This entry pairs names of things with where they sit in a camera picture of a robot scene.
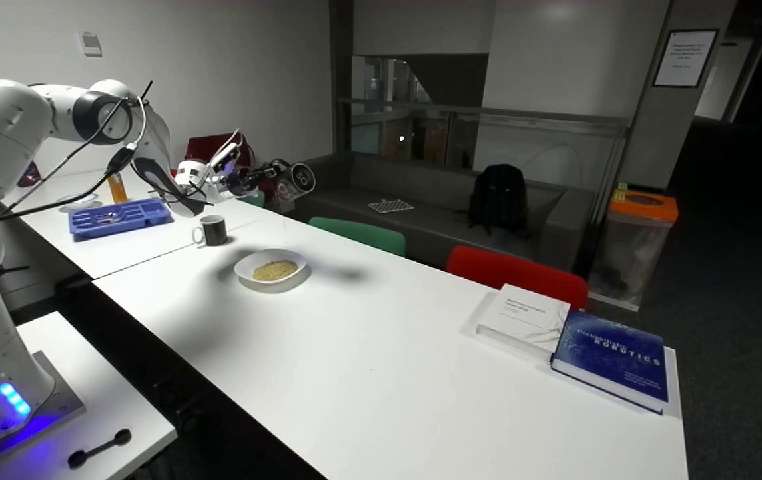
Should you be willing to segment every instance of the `orange bin lid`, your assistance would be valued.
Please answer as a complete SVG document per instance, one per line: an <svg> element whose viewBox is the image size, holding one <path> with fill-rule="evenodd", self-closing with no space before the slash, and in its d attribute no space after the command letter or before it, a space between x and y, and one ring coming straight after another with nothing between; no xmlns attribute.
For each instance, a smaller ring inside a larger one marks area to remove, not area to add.
<svg viewBox="0 0 762 480"><path fill-rule="evenodd" d="M679 217L674 198L634 189L617 189L610 210L667 223L674 223Z"/></svg>

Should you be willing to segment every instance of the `small cup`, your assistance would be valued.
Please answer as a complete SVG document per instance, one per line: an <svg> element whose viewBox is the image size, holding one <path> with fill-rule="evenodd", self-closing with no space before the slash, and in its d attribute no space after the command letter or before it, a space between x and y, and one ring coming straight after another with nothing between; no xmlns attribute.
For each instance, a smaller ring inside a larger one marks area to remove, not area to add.
<svg viewBox="0 0 762 480"><path fill-rule="evenodd" d="M201 217L201 227L192 229L198 245L225 245L226 223L222 217Z"/></svg>

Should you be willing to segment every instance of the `floor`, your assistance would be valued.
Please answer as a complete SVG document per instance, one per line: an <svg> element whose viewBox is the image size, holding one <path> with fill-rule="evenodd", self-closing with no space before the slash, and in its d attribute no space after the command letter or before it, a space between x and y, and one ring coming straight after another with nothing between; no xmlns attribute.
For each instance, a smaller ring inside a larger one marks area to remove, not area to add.
<svg viewBox="0 0 762 480"><path fill-rule="evenodd" d="M641 314L591 309L667 337L679 353L692 480L762 480L762 134L698 123L674 174L683 217ZM137 478L317 478L89 287L61 295L181 441ZM170 377L142 369L160 357Z"/></svg>
<svg viewBox="0 0 762 480"><path fill-rule="evenodd" d="M641 314L679 353L692 480L762 480L762 134L698 123Z"/></svg>

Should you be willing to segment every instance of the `blue book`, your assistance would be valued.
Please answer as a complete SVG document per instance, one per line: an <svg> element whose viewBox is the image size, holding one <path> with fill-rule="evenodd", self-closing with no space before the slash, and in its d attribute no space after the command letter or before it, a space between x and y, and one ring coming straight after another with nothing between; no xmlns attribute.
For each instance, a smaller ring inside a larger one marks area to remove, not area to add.
<svg viewBox="0 0 762 480"><path fill-rule="evenodd" d="M655 414L668 403L665 338L597 314L567 314L550 366Z"/></svg>

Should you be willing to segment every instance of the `framed picture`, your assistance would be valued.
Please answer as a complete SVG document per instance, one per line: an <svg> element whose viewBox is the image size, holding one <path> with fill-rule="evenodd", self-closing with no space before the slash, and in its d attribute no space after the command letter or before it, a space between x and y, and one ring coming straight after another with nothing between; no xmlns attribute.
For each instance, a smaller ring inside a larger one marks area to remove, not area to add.
<svg viewBox="0 0 762 480"><path fill-rule="evenodd" d="M698 87L703 69L710 63L711 45L720 29L674 29L654 85L659 87Z"/></svg>

